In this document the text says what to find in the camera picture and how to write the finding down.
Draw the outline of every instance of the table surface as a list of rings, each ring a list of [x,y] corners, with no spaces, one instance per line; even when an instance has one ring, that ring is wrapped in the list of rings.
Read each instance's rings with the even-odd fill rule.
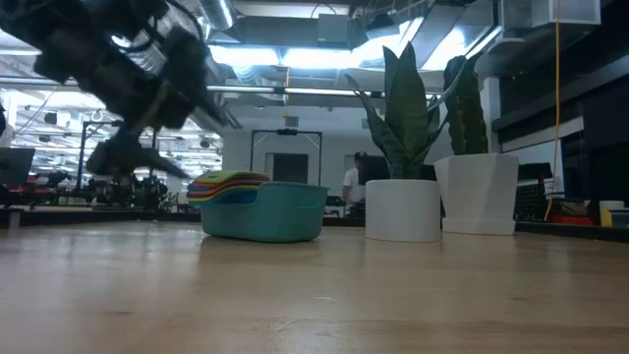
[[[629,353],[629,245],[205,237],[198,224],[0,231],[0,353]]]

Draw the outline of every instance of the green leaf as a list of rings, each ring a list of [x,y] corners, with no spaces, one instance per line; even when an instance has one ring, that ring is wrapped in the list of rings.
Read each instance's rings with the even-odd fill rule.
[[[345,79],[347,79],[347,83],[350,85],[350,88],[352,88],[354,90],[360,90],[361,89],[361,87],[358,85],[358,82],[354,78],[349,76],[348,74],[345,74]]]
[[[422,165],[424,165],[424,160],[429,154],[430,148],[432,148],[432,144],[434,144],[434,142],[439,138],[439,136],[441,135],[441,131],[443,130],[443,127],[445,127],[446,123],[448,123],[447,118],[443,120],[441,125],[439,125],[439,128],[434,133],[430,134],[429,139],[426,142],[426,147],[417,156],[415,156],[415,158],[411,160],[411,163],[409,163],[408,166],[419,166],[419,168],[422,168]]]
[[[385,122],[401,141],[409,158],[414,157],[426,144],[429,124],[426,89],[417,71],[415,50],[410,42],[398,59],[393,73]]]
[[[436,95],[434,95],[430,99],[430,105],[437,101]],[[432,112],[429,112],[429,135],[434,134],[436,130],[439,128],[439,119],[441,118],[441,112],[439,111],[439,106],[436,106]]]
[[[395,53],[385,46],[382,46],[382,52],[384,53],[384,100],[388,104],[389,96],[391,95],[393,73],[395,73],[398,59]]]
[[[438,107],[439,105],[441,105],[441,103],[443,103],[450,96],[450,94],[452,94],[452,92],[456,90],[456,87],[459,84],[459,80],[461,80],[461,76],[463,75],[465,71],[468,71],[468,70],[474,71],[474,66],[476,65],[476,62],[481,57],[481,54],[483,53],[480,52],[476,54],[475,56],[473,56],[472,58],[470,58],[470,60],[465,62],[465,64],[463,65],[463,68],[461,68],[461,70],[457,73],[457,76],[454,77],[454,79],[452,80],[452,83],[450,84],[450,86],[448,86],[448,89],[441,95],[441,98],[438,99],[434,104],[432,104],[429,107],[429,112],[435,109],[436,107]]]
[[[445,104],[450,122],[448,132],[455,154],[488,151],[478,76],[474,71],[480,56],[481,53],[469,60],[462,55],[452,58],[443,72],[444,88],[454,89]]]
[[[353,88],[358,87],[358,83],[354,78],[346,75],[347,81]],[[393,135],[389,127],[384,123],[382,118],[377,114],[370,98],[362,91],[356,90],[355,94],[363,102],[363,106],[367,111],[367,121],[370,125],[373,143],[382,151],[384,157],[389,164],[389,172],[391,177],[395,177],[402,173],[406,165],[406,155],[402,145]]]

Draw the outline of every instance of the doorway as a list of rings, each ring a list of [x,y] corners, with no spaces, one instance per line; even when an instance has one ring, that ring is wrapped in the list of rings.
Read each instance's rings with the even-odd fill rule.
[[[308,155],[306,153],[274,153],[273,181],[308,184]]]

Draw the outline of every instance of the white pot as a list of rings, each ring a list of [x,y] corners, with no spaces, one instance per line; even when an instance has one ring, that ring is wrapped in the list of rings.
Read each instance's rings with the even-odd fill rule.
[[[517,157],[450,156],[437,161],[434,170],[445,207],[443,232],[513,235]]]
[[[441,238],[436,182],[369,181],[366,196],[368,238],[400,242],[433,242]]]

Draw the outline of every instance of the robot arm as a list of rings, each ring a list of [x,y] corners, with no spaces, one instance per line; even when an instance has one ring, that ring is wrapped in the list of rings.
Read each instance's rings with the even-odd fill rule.
[[[156,30],[169,3],[198,25],[175,0],[0,0],[0,28],[41,50],[34,64],[39,75],[60,84],[74,78],[80,89],[124,119],[125,128],[99,144],[89,158],[86,168],[93,173],[131,173],[147,166],[186,177],[156,150],[140,146],[142,130],[181,129],[196,107],[226,124],[205,90],[202,33],[175,27],[164,37]],[[111,39],[133,40],[142,30],[150,40],[137,47],[123,48]],[[153,44],[166,58],[157,74],[144,71],[125,54]]]

